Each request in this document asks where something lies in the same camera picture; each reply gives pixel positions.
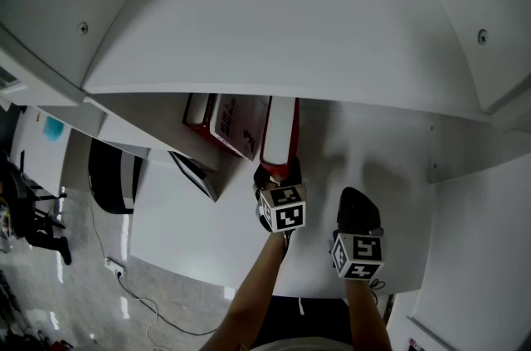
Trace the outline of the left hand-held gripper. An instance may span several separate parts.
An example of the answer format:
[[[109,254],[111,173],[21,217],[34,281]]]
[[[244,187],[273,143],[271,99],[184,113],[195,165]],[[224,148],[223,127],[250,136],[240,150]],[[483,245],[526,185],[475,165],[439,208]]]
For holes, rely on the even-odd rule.
[[[257,167],[253,180],[257,201],[256,216],[268,232],[287,232],[305,226],[306,186],[302,183],[297,157],[291,161],[286,186],[271,188],[270,174],[262,165]]]

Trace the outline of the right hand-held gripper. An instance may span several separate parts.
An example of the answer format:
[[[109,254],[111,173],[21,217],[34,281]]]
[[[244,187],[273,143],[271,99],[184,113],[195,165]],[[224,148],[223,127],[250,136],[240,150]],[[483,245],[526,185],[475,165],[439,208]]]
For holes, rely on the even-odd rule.
[[[384,230],[373,201],[354,188],[340,197],[330,254],[339,278],[371,281],[384,265]]]

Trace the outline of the red hardcover book gold print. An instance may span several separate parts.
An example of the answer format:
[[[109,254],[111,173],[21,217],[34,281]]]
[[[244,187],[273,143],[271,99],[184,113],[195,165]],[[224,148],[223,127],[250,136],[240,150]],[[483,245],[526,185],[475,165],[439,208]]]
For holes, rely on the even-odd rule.
[[[260,162],[270,176],[288,178],[299,137],[300,102],[271,96],[263,129]]]

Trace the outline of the person's right forearm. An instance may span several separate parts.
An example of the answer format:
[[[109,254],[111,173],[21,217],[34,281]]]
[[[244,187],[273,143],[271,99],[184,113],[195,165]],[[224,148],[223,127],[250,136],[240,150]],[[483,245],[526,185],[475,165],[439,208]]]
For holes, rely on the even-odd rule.
[[[392,351],[386,325],[367,282],[345,281],[353,351]]]

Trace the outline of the person's left forearm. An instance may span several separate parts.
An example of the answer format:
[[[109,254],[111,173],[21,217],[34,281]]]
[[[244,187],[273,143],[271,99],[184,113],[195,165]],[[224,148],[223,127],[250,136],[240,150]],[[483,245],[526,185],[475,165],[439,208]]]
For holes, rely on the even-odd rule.
[[[237,290],[222,323],[199,351],[242,351],[252,348],[265,320],[284,253],[284,235],[270,234]]]

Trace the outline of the white paperback book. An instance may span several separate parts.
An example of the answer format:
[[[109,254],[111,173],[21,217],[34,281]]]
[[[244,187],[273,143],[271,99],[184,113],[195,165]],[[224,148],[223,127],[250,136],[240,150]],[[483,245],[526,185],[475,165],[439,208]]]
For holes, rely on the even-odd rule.
[[[266,104],[264,96],[216,95],[210,134],[234,154],[253,161],[261,144]]]

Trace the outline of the white desk with hutch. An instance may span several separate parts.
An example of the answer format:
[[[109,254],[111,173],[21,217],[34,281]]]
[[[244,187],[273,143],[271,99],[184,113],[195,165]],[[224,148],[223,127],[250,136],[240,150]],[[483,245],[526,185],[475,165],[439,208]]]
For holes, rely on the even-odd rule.
[[[307,215],[279,295],[343,293],[329,243],[347,186],[381,211],[386,292],[421,288],[434,187],[531,154],[531,0],[0,0],[0,67],[0,96],[147,151],[134,256],[233,287],[266,239],[256,163],[184,126],[188,95],[298,98]]]

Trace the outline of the dark red book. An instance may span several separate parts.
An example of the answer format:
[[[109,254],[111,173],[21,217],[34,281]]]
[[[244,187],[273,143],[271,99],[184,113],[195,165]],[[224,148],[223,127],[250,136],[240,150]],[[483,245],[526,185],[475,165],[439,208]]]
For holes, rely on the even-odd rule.
[[[190,93],[183,115],[183,123],[192,129],[209,129],[216,94]]]

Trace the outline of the black framed picture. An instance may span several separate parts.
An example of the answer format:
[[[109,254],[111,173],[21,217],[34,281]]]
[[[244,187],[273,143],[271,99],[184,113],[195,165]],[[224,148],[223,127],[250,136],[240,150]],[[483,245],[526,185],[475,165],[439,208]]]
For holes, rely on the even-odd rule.
[[[169,151],[168,153],[183,175],[203,194],[209,197],[213,202],[216,202],[218,195],[215,192],[207,173],[201,170],[190,158],[174,151]]]

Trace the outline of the tall white cabinet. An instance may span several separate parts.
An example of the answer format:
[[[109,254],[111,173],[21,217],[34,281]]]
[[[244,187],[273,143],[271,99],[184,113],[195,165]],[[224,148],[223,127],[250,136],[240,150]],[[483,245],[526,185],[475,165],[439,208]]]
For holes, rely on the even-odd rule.
[[[418,291],[397,295],[394,351],[531,351],[531,154],[434,187]]]

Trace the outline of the person's beige shirt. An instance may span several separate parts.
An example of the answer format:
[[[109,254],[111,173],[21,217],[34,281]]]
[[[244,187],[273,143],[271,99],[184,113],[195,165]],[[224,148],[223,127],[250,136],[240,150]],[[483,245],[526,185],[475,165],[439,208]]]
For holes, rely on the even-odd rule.
[[[353,346],[321,337],[281,339],[254,346],[249,351],[354,351]]]

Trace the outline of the black round-backed chair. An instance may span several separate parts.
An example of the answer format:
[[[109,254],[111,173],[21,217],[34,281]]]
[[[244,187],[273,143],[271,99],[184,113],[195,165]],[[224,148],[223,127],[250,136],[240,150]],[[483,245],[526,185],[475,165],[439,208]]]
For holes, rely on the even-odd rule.
[[[143,159],[98,139],[92,139],[88,179],[92,197],[110,214],[131,215]]]

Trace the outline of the white power strip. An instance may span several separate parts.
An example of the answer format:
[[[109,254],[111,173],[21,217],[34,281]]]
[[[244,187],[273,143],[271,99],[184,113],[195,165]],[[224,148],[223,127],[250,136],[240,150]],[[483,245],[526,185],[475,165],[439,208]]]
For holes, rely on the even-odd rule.
[[[106,257],[105,258],[105,268],[109,271],[111,271],[115,276],[121,277],[125,275],[125,268],[120,263],[116,262],[112,258]]]

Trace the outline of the teal fluffy object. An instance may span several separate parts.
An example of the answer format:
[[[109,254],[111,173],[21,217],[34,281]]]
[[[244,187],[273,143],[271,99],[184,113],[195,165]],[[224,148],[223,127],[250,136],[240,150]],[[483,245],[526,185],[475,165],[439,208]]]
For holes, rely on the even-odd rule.
[[[56,142],[61,138],[64,128],[65,125],[60,120],[48,115],[42,133],[48,141]]]

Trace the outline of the black metal chair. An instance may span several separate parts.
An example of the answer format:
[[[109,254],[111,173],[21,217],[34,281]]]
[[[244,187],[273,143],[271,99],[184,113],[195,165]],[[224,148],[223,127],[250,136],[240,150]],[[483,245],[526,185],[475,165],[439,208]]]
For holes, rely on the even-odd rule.
[[[36,207],[38,202],[59,201],[67,197],[66,193],[54,195],[39,195],[44,188],[38,184],[30,184],[24,178],[23,172],[7,158],[7,186],[4,188],[4,198],[14,216],[14,227],[22,229],[30,226],[33,222],[41,223],[43,227],[58,227],[65,229],[65,225]]]

